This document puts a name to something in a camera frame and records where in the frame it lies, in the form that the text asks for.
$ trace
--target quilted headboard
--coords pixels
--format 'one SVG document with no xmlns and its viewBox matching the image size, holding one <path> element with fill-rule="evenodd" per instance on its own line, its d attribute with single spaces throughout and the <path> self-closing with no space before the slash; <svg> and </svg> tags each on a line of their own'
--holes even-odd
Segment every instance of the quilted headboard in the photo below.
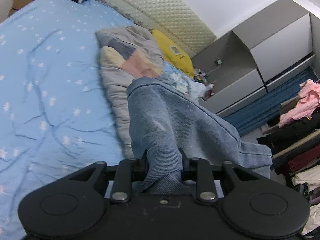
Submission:
<svg viewBox="0 0 320 240">
<path fill-rule="evenodd" d="M 136 24 L 158 29 L 193 57 L 216 36 L 182 0 L 99 0 Z"/>
</svg>

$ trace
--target black plastic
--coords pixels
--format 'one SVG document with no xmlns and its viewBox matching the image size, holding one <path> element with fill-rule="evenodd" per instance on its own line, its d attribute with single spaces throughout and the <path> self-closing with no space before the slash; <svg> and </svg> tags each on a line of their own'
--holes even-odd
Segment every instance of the black plastic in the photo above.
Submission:
<svg viewBox="0 0 320 240">
<path fill-rule="evenodd" d="M 301 194 L 231 162 L 218 167 L 181 153 L 181 177 L 196 181 L 195 197 L 132 194 L 132 182 L 148 173 L 147 152 L 119 166 L 97 162 L 21 201 L 27 239 L 303 239 L 309 206 Z M 216 194 L 214 178 L 225 197 L 206 201 L 200 194 Z M 128 198 L 114 199 L 117 192 Z"/>
</svg>

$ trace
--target pink clothing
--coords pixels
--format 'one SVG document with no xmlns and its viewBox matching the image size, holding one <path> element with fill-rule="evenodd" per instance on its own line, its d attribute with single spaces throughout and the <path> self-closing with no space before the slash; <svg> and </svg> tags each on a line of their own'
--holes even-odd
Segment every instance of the pink clothing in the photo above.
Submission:
<svg viewBox="0 0 320 240">
<path fill-rule="evenodd" d="M 313 111 L 320 106 L 320 84 L 308 79 L 306 82 L 300 84 L 298 96 L 301 99 L 298 101 L 296 107 L 280 116 L 279 127 L 283 127 L 293 120 L 310 116 Z"/>
</svg>

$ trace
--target blue bed sheet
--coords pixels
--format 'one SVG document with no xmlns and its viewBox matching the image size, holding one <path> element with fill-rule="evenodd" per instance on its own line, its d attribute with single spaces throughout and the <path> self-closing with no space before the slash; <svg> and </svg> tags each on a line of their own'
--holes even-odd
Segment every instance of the blue bed sheet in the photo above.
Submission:
<svg viewBox="0 0 320 240">
<path fill-rule="evenodd" d="M 94 0 L 35 0 L 0 25 L 0 239 L 20 200 L 95 161 L 123 159 L 97 74 L 95 31 L 132 25 Z"/>
</svg>

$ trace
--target metal screw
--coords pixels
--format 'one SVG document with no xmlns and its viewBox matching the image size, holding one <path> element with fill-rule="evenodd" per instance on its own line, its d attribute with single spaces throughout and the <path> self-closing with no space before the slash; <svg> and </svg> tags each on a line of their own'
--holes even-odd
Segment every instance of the metal screw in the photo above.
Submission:
<svg viewBox="0 0 320 240">
<path fill-rule="evenodd" d="M 112 198 L 115 200 L 126 200 L 128 198 L 128 195 L 124 192 L 116 192 L 112 194 Z"/>
<path fill-rule="evenodd" d="M 160 204 L 167 204 L 168 203 L 168 201 L 167 200 L 165 200 L 165 199 L 163 199 L 163 200 L 160 200 L 160 202 L 159 202 Z"/>
<path fill-rule="evenodd" d="M 213 200 L 216 198 L 216 195 L 213 192 L 205 191 L 200 193 L 200 198 L 203 200 Z"/>
</svg>

